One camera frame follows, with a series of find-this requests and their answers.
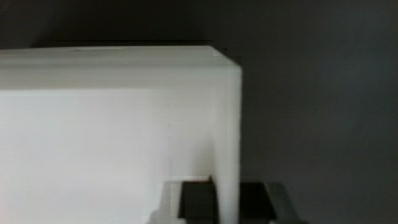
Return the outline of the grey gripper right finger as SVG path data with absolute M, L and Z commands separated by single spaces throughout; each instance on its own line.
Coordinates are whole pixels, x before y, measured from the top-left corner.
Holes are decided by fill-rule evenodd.
M 302 224 L 281 182 L 240 184 L 240 224 Z

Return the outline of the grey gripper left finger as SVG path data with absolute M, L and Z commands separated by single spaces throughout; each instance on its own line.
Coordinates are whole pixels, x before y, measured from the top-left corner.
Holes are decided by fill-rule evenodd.
M 165 183 L 155 224 L 219 224 L 219 201 L 212 181 Z

